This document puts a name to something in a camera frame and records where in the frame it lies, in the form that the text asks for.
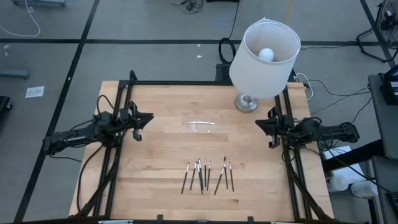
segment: chair wheel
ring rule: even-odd
[[[8,111],[12,110],[12,104],[11,104],[11,103],[8,103],[8,104],[7,104],[6,110],[8,110]]]

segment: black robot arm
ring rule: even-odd
[[[272,136],[270,148],[279,146],[278,136],[286,137],[290,146],[305,147],[306,144],[313,141],[340,140],[343,142],[357,142],[359,139],[358,131],[355,125],[345,122],[337,126],[323,126],[319,118],[304,118],[301,121],[294,120],[289,115],[283,115],[278,118],[275,108],[268,112],[268,119],[256,120],[256,124],[268,136]]]
[[[93,119],[84,128],[72,128],[69,131],[53,133],[44,139],[47,155],[54,155],[66,147],[82,147],[93,142],[101,142],[106,147],[116,147],[116,138],[126,134],[128,129],[133,129],[132,135],[136,141],[141,141],[139,130],[154,118],[152,113],[141,113],[133,101],[129,109],[121,109],[119,117],[109,112],[94,115]]]

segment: table lamp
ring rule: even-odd
[[[301,47],[299,36],[289,26],[261,19],[244,33],[229,75],[239,91],[235,107],[254,111],[258,99],[268,99],[283,91]]]

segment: light bulb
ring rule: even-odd
[[[274,59],[274,51],[269,48],[261,49],[259,53],[259,58],[271,62]]]

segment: transparent plastic piece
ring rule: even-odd
[[[185,123],[189,131],[194,133],[219,133],[220,125],[217,122],[205,119],[187,119]]]

